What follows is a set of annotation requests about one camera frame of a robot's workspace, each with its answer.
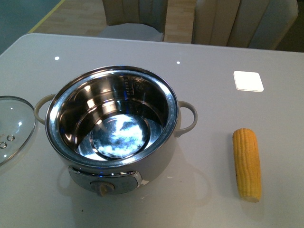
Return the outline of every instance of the wooden floor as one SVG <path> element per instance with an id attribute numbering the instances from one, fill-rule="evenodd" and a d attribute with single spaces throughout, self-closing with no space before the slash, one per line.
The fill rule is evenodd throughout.
<path id="1" fill-rule="evenodd" d="M 191 42 L 195 2 L 169 0 L 165 42 Z M 65 0 L 34 32 L 94 37 L 105 27 L 102 0 Z"/>

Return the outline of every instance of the pot rim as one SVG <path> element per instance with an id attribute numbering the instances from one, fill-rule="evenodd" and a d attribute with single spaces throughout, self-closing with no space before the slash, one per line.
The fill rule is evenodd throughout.
<path id="1" fill-rule="evenodd" d="M 61 103 L 65 101 L 65 99 L 77 89 L 83 83 L 87 83 L 92 79 L 107 76 L 110 72 L 124 72 L 124 73 L 131 73 L 132 76 L 140 76 L 149 82 L 153 82 L 157 86 L 161 88 L 164 92 L 167 103 L 168 103 L 168 120 L 167 123 L 159 136 L 159 138 L 148 148 L 142 150 L 134 154 L 133 156 L 116 159 L 116 160 L 109 160 L 109 161 L 98 161 L 86 158 L 70 147 L 66 145 L 66 143 L 60 137 L 60 133 L 58 130 L 58 112 L 60 111 Z M 64 87 L 62 87 L 59 92 L 54 96 L 50 105 L 47 109 L 46 115 L 46 133 L 48 140 L 50 141 L 53 148 L 62 155 L 65 159 L 70 160 L 78 165 L 86 166 L 86 167 L 94 167 L 100 169 L 107 169 L 113 167 L 121 167 L 127 164 L 138 162 L 145 157 L 153 154 L 158 148 L 160 148 L 163 144 L 167 142 L 170 136 L 173 134 L 174 129 L 177 125 L 178 116 L 179 116 L 179 103 L 177 97 L 171 88 L 171 86 L 160 76 L 134 66 L 124 66 L 124 65 L 117 65 L 117 66 L 106 66 L 96 68 L 89 72 L 86 72 L 69 83 L 67 83 Z"/>

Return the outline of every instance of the pot handle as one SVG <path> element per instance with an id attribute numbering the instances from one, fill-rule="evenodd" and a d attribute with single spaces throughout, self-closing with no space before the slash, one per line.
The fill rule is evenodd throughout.
<path id="1" fill-rule="evenodd" d="M 46 121 L 44 119 L 41 119 L 39 117 L 39 111 L 40 108 L 48 101 L 51 101 L 54 98 L 55 94 L 51 94 L 48 96 L 43 97 L 40 101 L 38 101 L 38 103 L 36 104 L 35 108 L 34 108 L 34 116 L 36 117 L 36 119 L 42 123 L 43 125 L 46 124 Z"/>
<path id="2" fill-rule="evenodd" d="M 182 134 L 185 134 L 185 133 L 191 131 L 195 127 L 195 125 L 198 121 L 198 113 L 193 105 L 191 105 L 190 103 L 185 102 L 185 101 L 179 101 L 179 106 L 180 106 L 180 108 L 181 107 L 188 108 L 190 111 L 192 111 L 194 120 L 193 120 L 193 123 L 189 127 L 175 130 L 173 134 L 174 134 L 174 137 L 176 137 L 176 138 L 180 137 Z"/>

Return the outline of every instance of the chair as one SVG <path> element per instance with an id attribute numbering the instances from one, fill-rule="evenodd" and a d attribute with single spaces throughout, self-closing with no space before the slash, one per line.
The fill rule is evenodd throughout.
<path id="1" fill-rule="evenodd" d="M 103 0 L 103 38 L 163 41 L 168 0 Z"/>
<path id="2" fill-rule="evenodd" d="M 198 0 L 192 43 L 274 50 L 297 15 L 296 0 Z"/>

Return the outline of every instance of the white square coaster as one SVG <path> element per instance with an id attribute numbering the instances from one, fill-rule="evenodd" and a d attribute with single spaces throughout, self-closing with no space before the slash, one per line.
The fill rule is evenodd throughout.
<path id="1" fill-rule="evenodd" d="M 263 92 L 264 87 L 260 74 L 257 72 L 235 71 L 233 72 L 237 90 Z"/>

